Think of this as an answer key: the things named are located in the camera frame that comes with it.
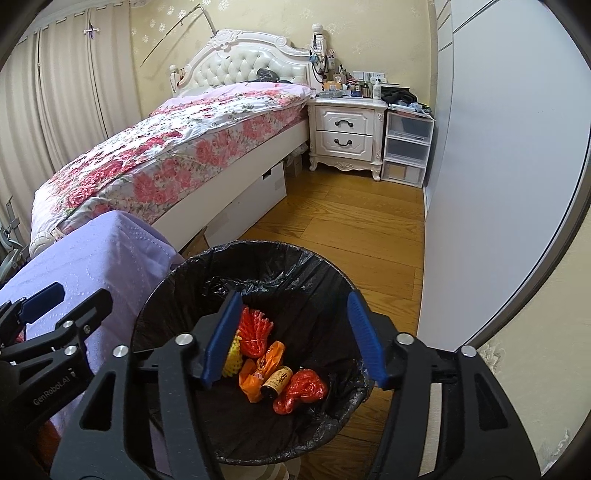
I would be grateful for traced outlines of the yellow foam fruit net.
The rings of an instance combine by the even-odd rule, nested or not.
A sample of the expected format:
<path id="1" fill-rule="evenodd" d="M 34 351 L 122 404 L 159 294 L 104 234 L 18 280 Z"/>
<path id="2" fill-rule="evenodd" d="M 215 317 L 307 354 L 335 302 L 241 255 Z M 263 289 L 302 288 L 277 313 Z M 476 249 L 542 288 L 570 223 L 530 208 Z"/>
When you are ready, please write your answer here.
<path id="1" fill-rule="evenodd" d="M 222 376 L 231 377 L 238 375 L 242 370 L 242 337 L 238 334 L 232 339 L 231 345 L 226 356 L 224 366 L 222 367 Z"/>

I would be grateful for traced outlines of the red foam fruit net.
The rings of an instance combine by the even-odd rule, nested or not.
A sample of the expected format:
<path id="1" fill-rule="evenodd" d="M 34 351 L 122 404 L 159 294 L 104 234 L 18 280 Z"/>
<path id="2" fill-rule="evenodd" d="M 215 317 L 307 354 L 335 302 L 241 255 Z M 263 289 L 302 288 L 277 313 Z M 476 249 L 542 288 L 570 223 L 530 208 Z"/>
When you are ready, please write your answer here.
<path id="1" fill-rule="evenodd" d="M 262 311 L 244 306 L 238 324 L 242 355 L 252 359 L 262 357 L 266 353 L 267 338 L 272 330 L 273 322 Z"/>

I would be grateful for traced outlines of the orange snack bag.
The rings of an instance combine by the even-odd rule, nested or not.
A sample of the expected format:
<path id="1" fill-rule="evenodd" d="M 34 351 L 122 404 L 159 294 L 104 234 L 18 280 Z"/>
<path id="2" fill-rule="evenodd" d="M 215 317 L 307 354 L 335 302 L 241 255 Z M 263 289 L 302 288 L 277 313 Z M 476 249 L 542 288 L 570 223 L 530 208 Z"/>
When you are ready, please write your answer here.
<path id="1" fill-rule="evenodd" d="M 256 361 L 247 359 L 243 364 L 238 374 L 238 384 L 250 403 L 263 399 L 263 384 L 283 364 L 284 350 L 286 346 L 283 342 L 273 342 L 262 357 Z"/>

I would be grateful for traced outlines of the brown glass bottle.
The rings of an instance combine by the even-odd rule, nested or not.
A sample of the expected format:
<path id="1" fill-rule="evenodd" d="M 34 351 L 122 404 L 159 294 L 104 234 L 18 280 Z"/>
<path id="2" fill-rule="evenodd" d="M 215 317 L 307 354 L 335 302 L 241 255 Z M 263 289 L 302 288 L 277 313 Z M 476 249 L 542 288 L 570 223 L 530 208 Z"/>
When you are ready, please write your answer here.
<path id="1" fill-rule="evenodd" d="M 281 366 L 273 372 L 270 377 L 264 381 L 263 386 L 260 387 L 260 393 L 267 398 L 274 399 L 280 396 L 280 393 L 290 384 L 290 379 L 294 372 L 288 366 Z"/>

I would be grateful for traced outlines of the red plastic bag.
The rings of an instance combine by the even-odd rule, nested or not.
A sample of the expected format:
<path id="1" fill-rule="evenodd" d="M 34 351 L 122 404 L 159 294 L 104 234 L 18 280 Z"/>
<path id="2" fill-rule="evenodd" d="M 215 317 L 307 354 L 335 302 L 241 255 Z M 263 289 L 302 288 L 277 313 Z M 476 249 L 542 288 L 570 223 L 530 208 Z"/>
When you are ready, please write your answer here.
<path id="1" fill-rule="evenodd" d="M 322 378 L 311 369 L 301 369 L 290 379 L 290 383 L 273 401 L 276 414 L 287 415 L 298 405 L 320 401 L 328 393 L 328 386 Z"/>

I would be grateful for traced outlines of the black trash bin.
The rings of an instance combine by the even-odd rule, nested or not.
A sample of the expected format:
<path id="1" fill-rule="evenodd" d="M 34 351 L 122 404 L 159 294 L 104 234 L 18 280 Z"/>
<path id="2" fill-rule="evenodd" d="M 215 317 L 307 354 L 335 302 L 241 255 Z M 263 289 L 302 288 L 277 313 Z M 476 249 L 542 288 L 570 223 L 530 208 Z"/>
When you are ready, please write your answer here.
<path id="1" fill-rule="evenodd" d="M 297 458 L 339 434 L 372 392 L 373 382 L 346 315 L 349 278 L 310 250 L 280 242 L 239 241 L 186 260 L 152 292 L 135 321 L 135 351 L 158 348 L 218 311 L 235 290 L 273 322 L 270 338 L 286 346 L 287 365 L 314 370 L 325 398 L 287 415 L 270 401 L 249 402 L 235 378 L 197 392 L 197 404 L 222 464 L 254 466 Z"/>

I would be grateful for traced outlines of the grey office chair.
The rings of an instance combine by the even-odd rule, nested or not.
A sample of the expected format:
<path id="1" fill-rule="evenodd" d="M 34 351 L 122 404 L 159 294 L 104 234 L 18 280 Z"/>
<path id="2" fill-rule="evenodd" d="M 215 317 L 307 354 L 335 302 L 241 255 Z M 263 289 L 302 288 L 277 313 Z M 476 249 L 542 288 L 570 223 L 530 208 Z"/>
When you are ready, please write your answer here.
<path id="1" fill-rule="evenodd" d="M 28 246 L 24 242 L 10 197 L 5 205 L 8 223 L 1 223 L 1 286 L 4 286 L 28 261 Z"/>

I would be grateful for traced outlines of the purple table cloth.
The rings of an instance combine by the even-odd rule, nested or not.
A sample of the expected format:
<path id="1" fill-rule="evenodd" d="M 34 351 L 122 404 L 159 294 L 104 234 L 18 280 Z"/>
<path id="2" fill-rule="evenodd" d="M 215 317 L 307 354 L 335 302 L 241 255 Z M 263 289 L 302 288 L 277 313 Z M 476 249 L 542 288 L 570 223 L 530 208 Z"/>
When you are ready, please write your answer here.
<path id="1" fill-rule="evenodd" d="M 102 214 L 33 258 L 2 288 L 1 306 L 29 298 L 54 282 L 65 291 L 62 303 L 36 322 L 24 323 L 10 343 L 53 331 L 59 320 L 98 289 L 108 290 L 112 312 L 85 340 L 94 374 L 86 390 L 95 390 L 114 351 L 130 349 L 135 320 L 150 294 L 182 261 L 174 247 L 143 221 L 119 211 Z M 63 434 L 82 408 L 84 392 L 30 436 L 1 441 L 2 478 L 47 478 L 56 448 L 64 445 Z"/>

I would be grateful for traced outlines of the white under-bed box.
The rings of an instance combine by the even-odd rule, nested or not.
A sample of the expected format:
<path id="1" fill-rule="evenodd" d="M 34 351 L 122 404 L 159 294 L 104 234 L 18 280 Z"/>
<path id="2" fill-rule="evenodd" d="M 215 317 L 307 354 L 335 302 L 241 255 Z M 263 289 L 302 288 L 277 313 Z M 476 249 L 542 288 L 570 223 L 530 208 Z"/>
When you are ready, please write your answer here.
<path id="1" fill-rule="evenodd" d="M 286 196 L 283 164 L 278 163 L 208 223 L 204 232 L 208 246 L 238 240 Z"/>

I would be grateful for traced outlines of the floral pink bedspread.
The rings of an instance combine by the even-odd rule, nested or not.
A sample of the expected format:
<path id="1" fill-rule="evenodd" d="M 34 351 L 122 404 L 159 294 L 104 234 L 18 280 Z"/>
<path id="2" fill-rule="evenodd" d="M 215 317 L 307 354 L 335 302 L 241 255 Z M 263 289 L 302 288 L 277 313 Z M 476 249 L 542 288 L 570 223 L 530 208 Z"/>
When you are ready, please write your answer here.
<path id="1" fill-rule="evenodd" d="M 245 82 L 171 98 L 70 161 L 34 195 L 31 251 L 112 210 L 154 223 L 235 161 L 301 120 L 311 87 Z"/>

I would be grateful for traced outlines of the white plastic drawer unit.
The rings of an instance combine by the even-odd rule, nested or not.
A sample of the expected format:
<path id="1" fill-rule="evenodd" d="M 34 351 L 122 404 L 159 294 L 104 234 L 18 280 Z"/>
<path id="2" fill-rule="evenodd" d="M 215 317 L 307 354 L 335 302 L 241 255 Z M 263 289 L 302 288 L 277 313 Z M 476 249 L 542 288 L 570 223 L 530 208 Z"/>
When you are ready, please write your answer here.
<path id="1" fill-rule="evenodd" d="M 387 110 L 382 179 L 422 188 L 429 166 L 435 120 L 410 108 Z"/>

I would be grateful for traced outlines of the white nightstand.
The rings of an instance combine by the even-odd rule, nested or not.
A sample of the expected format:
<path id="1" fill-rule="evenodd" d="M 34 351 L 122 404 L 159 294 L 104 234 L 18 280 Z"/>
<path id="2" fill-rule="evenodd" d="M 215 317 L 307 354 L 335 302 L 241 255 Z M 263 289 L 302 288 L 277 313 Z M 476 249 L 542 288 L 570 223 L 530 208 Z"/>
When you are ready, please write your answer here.
<path id="1" fill-rule="evenodd" d="M 308 101 L 310 170 L 318 165 L 342 172 L 369 171 L 381 180 L 387 104 L 365 98 Z"/>

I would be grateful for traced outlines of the beige curtains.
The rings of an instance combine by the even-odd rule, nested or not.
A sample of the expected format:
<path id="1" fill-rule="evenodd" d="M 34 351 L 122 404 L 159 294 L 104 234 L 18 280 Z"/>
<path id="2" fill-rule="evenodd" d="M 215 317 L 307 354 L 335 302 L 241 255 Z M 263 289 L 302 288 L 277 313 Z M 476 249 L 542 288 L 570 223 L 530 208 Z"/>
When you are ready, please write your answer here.
<path id="1" fill-rule="evenodd" d="M 38 188 L 137 123 L 131 4 L 92 1 L 31 32 L 1 70 L 1 201 L 24 237 Z"/>

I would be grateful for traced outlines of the bed with white headboard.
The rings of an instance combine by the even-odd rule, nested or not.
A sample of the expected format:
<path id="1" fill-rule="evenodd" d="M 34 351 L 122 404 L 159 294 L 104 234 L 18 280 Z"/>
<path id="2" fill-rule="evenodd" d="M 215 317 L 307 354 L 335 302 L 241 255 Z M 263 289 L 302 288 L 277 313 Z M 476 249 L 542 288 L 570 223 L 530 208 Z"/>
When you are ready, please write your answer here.
<path id="1" fill-rule="evenodd" d="M 245 82 L 307 85 L 314 94 L 320 87 L 308 51 L 290 46 L 282 36 L 242 30 L 219 31 L 185 67 L 172 68 L 170 79 L 171 98 Z M 245 189 L 308 141 L 307 103 L 300 121 L 235 161 L 149 225 L 176 248 L 189 244 Z M 38 255 L 53 244 L 38 251 L 29 246 L 29 251 Z"/>

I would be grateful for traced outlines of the white sliding wardrobe door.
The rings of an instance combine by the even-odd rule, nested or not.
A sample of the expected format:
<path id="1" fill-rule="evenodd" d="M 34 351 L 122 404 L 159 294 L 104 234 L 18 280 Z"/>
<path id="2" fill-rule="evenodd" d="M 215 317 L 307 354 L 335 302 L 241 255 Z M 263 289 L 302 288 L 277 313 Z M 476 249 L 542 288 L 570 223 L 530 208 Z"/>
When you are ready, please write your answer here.
<path id="1" fill-rule="evenodd" d="M 456 350 L 502 329 L 576 233 L 590 181 L 590 59 L 561 1 L 437 9 L 442 128 L 418 336 Z"/>

